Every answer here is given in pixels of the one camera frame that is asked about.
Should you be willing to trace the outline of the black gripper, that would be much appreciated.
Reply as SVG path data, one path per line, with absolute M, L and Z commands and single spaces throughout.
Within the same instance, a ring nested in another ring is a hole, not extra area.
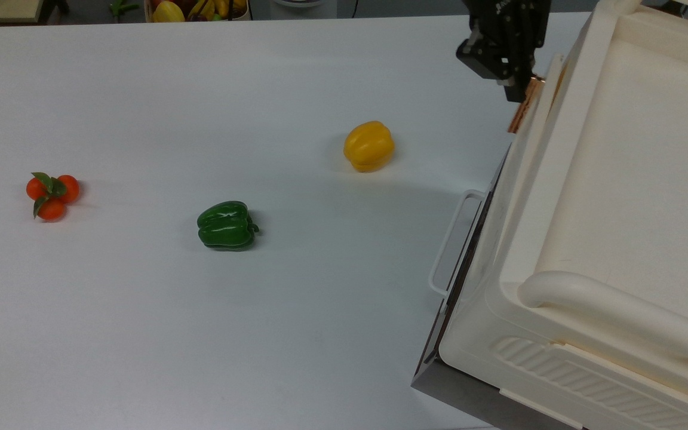
M 545 42 L 550 1 L 464 1 L 468 38 L 456 57 L 484 79 L 502 81 L 506 100 L 521 103 Z

